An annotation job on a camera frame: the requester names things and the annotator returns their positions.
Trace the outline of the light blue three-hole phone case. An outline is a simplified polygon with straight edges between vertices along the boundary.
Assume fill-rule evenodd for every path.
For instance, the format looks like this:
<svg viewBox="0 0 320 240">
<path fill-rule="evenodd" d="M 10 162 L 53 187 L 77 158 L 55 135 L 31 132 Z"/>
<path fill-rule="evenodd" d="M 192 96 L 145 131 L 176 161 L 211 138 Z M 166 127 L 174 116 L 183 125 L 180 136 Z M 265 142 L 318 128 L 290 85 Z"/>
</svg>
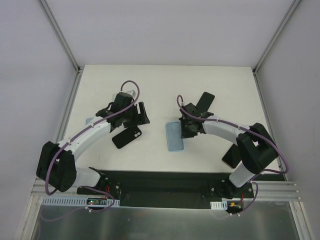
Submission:
<svg viewBox="0 0 320 240">
<path fill-rule="evenodd" d="M 168 151 L 172 153 L 182 152 L 184 150 L 184 142 L 180 122 L 167 122 L 165 124 L 165 131 Z"/>
</svg>

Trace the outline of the gold phone with black screen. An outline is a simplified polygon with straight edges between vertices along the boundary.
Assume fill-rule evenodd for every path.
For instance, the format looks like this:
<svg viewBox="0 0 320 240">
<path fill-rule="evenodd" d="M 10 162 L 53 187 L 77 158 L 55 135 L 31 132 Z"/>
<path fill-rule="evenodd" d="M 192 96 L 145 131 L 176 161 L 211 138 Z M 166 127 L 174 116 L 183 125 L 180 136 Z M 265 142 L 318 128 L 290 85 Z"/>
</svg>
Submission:
<svg viewBox="0 0 320 240">
<path fill-rule="evenodd" d="M 222 157 L 222 161 L 230 168 L 235 169 L 241 162 L 241 155 L 237 145 L 233 144 L 226 154 Z"/>
</svg>

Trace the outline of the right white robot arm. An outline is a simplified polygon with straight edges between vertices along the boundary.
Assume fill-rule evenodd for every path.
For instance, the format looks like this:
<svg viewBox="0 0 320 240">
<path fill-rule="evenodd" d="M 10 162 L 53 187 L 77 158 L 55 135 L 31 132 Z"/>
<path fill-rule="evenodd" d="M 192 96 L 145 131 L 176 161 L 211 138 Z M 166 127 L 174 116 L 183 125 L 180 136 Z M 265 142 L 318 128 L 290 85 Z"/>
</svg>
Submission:
<svg viewBox="0 0 320 240">
<path fill-rule="evenodd" d="M 232 143 L 222 161 L 234 169 L 229 177 L 214 189 L 222 198 L 232 199 L 243 191 L 243 186 L 265 170 L 278 156 L 275 143 L 260 123 L 243 127 L 219 119 L 210 112 L 200 112 L 189 103 L 180 107 L 181 137 L 193 138 L 200 134 L 220 137 Z"/>
</svg>

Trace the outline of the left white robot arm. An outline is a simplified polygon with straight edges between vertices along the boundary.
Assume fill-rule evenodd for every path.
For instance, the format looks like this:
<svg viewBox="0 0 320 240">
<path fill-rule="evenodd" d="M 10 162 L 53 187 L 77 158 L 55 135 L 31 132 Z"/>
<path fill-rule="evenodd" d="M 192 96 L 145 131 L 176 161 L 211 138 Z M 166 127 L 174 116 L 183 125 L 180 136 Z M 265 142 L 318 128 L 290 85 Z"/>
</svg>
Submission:
<svg viewBox="0 0 320 240">
<path fill-rule="evenodd" d="M 105 177 L 93 167 L 76 166 L 78 158 L 96 141 L 116 128 L 124 130 L 114 136 L 114 145 L 121 149 L 141 135 L 140 125 L 150 123 L 144 102 L 136 102 L 133 91 L 119 92 L 107 107 L 99 110 L 81 130 L 69 139 L 57 143 L 48 141 L 42 147 L 36 176 L 56 191 L 65 192 L 71 187 L 88 186 L 99 195 L 105 191 Z"/>
</svg>

